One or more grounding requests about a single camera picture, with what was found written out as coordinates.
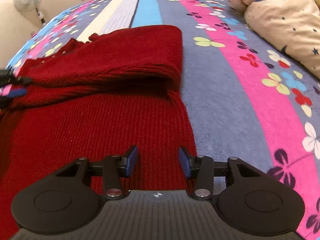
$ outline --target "metal screw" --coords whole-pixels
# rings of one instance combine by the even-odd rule
[[[195,191],[195,195],[198,197],[207,197],[210,195],[210,191],[205,188],[200,188]]]
[[[107,195],[109,197],[119,197],[122,194],[122,191],[118,188],[112,188],[107,190]]]

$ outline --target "blue stripe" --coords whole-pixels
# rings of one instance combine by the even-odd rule
[[[132,27],[162,24],[157,0],[139,0]]]

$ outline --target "gray stripe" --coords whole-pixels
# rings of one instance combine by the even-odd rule
[[[101,34],[129,28],[138,0],[123,0],[116,12],[100,31]]]

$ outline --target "star print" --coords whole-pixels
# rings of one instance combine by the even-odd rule
[[[315,47],[313,47],[313,51],[312,51],[315,55],[319,55],[319,49],[316,49]]]

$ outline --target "folded red sweater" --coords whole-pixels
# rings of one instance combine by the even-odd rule
[[[14,195],[80,156],[97,161],[135,144],[140,160],[126,189],[187,187],[178,148],[196,147],[179,94],[181,31],[147,26],[91,40],[71,40],[20,71],[33,84],[0,121],[0,239],[17,230]],[[92,188],[101,191],[99,179]]]

